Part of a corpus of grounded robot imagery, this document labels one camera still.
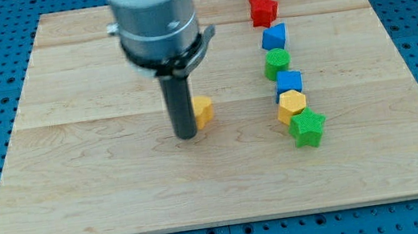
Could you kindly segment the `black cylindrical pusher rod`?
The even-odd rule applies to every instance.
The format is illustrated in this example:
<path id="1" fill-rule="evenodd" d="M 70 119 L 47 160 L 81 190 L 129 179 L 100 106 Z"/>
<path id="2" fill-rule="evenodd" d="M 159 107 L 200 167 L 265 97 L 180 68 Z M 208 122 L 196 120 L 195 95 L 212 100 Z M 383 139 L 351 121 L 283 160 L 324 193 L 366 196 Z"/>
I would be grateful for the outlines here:
<path id="1" fill-rule="evenodd" d="M 175 135 L 180 139 L 193 138 L 197 125 L 187 79 L 160 79 L 159 84 Z"/>

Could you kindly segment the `black clamp ring mount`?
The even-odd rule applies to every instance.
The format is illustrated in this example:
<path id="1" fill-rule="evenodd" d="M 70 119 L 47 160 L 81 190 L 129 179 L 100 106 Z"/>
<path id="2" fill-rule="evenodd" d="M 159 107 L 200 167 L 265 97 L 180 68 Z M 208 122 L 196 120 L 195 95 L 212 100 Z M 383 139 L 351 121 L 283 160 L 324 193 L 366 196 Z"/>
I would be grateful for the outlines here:
<path id="1" fill-rule="evenodd" d="M 152 79 L 154 77 L 179 78 L 189 76 L 201 64 L 202 59 L 207 54 L 209 42 L 215 34 L 215 25 L 207 26 L 186 50 L 171 58 L 159 60 L 146 59 L 132 54 L 124 44 L 121 44 L 120 47 L 126 59 L 143 76 Z"/>

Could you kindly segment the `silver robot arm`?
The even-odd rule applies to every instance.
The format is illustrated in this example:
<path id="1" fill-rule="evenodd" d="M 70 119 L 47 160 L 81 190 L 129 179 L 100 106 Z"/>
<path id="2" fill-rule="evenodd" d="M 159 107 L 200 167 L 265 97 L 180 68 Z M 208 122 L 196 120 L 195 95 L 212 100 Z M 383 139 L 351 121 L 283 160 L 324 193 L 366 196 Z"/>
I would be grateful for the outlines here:
<path id="1" fill-rule="evenodd" d="M 106 0 L 110 35 L 127 60 L 158 79 L 175 135 L 197 133 L 188 77 L 205 57 L 215 26 L 200 30 L 193 0 Z"/>

